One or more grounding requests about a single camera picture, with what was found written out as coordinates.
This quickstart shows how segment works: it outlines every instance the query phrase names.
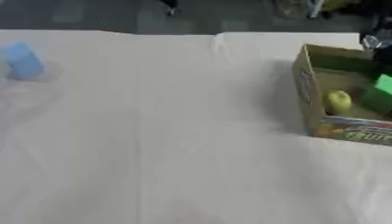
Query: box label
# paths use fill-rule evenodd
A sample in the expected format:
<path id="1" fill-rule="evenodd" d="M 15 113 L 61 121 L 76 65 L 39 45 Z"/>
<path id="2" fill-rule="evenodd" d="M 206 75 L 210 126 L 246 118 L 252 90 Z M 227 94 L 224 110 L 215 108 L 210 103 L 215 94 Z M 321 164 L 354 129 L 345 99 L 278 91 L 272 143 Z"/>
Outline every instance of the box label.
<path id="1" fill-rule="evenodd" d="M 329 137 L 371 144 L 392 144 L 390 123 L 322 122 L 314 131 L 317 137 Z"/>

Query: cardboard box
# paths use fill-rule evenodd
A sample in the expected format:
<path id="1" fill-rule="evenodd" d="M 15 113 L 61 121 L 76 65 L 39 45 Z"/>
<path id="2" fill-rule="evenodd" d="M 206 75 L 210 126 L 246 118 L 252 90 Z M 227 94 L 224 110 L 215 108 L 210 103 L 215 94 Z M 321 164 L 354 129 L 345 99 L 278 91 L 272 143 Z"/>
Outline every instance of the cardboard box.
<path id="1" fill-rule="evenodd" d="M 378 76 L 386 70 L 392 74 L 392 69 L 371 59 L 369 53 L 358 50 L 303 46 L 293 65 L 293 74 L 310 136 L 392 145 L 392 116 L 377 114 L 361 105 L 361 96 Z M 351 95 L 353 107 L 344 115 L 325 112 L 324 97 L 331 90 Z"/>

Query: cube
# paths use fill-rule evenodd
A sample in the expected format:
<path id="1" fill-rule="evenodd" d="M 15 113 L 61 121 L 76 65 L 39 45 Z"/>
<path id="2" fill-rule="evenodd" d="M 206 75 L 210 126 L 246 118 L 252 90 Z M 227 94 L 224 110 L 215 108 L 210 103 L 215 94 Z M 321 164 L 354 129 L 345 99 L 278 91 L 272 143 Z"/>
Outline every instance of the cube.
<path id="1" fill-rule="evenodd" d="M 25 43 L 8 45 L 0 53 L 12 69 L 12 78 L 28 80 L 44 72 L 43 64 Z"/>
<path id="2" fill-rule="evenodd" d="M 374 87 L 362 97 L 362 103 L 373 111 L 386 115 L 392 111 L 392 77 L 382 74 Z"/>

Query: chair leg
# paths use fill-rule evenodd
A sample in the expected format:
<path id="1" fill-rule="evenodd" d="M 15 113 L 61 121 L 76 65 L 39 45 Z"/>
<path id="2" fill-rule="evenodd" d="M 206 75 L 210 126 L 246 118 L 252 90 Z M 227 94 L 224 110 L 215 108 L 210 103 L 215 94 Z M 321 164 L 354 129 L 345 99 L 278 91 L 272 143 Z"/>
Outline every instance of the chair leg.
<path id="1" fill-rule="evenodd" d="M 166 4 L 171 9 L 177 9 L 179 6 L 178 0 L 161 0 L 162 3 Z"/>
<path id="2" fill-rule="evenodd" d="M 160 0 L 162 3 L 166 4 L 168 7 L 168 10 L 166 12 L 166 14 L 168 16 L 173 16 L 176 11 L 177 8 L 179 7 L 179 1 L 178 0 Z"/>

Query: table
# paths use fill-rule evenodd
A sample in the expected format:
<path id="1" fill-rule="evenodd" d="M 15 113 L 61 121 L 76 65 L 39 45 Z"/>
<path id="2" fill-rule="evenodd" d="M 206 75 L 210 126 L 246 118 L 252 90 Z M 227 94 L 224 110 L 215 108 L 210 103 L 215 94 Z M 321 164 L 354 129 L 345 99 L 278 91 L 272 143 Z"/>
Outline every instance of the table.
<path id="1" fill-rule="evenodd" d="M 392 150 L 304 136 L 291 62 L 354 34 L 0 31 L 0 222 L 390 223 Z"/>

